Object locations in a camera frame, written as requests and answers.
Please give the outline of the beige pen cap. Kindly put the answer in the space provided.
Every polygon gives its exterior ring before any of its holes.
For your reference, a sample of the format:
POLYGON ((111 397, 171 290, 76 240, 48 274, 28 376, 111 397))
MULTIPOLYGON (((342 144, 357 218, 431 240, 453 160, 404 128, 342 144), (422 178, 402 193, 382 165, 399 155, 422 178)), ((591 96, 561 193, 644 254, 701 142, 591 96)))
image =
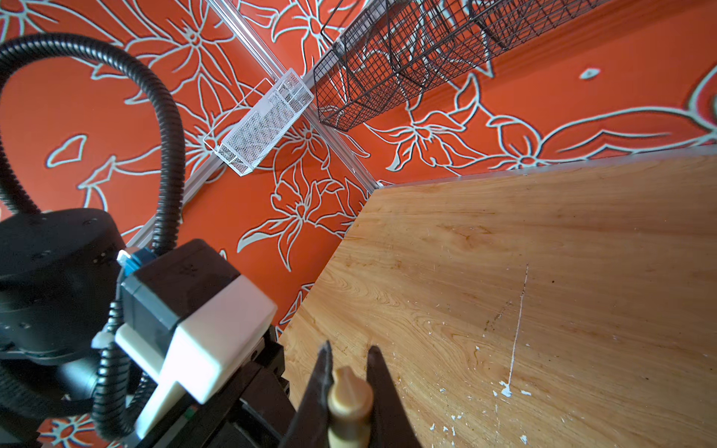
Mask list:
POLYGON ((334 370, 332 379, 327 399, 330 448, 368 447, 375 400, 373 388, 349 366, 334 370))

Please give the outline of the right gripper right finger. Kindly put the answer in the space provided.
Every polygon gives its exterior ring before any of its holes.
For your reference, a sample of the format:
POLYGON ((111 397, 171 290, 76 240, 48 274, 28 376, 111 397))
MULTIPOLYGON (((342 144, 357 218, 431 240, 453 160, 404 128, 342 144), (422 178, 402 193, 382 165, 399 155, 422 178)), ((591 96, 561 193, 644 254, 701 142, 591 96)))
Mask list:
POLYGON ((420 447, 394 386, 388 366, 377 345, 367 356, 366 380, 373 388, 373 412, 369 447, 420 447))

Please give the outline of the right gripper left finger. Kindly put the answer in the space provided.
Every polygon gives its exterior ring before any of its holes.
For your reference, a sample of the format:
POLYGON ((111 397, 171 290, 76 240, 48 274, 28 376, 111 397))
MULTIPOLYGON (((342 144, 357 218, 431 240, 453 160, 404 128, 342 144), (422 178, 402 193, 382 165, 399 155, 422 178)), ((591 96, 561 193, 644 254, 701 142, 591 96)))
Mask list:
POLYGON ((279 447, 328 447, 328 395, 333 386, 333 356, 329 341, 321 345, 300 406, 279 447))

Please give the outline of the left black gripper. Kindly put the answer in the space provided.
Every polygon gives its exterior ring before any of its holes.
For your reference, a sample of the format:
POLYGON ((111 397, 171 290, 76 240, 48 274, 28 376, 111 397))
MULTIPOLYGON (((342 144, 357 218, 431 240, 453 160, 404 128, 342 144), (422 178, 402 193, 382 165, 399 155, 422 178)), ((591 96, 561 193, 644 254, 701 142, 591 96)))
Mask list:
POLYGON ((278 447, 296 414, 284 371, 284 347, 270 326, 248 363, 207 403, 183 394, 134 446, 278 447))

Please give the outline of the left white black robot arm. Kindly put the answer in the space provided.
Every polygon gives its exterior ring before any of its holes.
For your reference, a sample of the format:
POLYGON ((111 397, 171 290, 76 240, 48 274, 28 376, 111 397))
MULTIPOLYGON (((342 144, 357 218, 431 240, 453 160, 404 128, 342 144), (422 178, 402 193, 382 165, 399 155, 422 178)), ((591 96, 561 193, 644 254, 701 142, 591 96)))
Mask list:
MULTIPOLYGON (((123 72, 152 104, 161 136, 162 164, 151 259, 167 261, 177 251, 184 192, 185 143, 179 109, 168 89, 138 59, 110 44, 83 35, 51 33, 17 37, 1 47, 1 78, 30 63, 75 57, 123 72)), ((1 405, 32 419, 87 414, 105 441, 127 439, 149 403, 156 383, 144 375, 130 388, 133 365, 116 343, 91 347, 92 330, 115 334, 124 321, 117 289, 121 237, 111 216, 95 209, 42 213, 16 177, 1 162, 1 199, 11 218, 1 225, 1 346, 40 366, 89 358, 96 364, 95 386, 87 399, 65 401, 46 395, 18 373, 1 369, 1 405)), ((194 435, 207 447, 276 447, 293 410, 283 378, 283 349, 274 334, 264 337, 253 376, 240 388, 227 386, 218 404, 202 410, 194 435)))

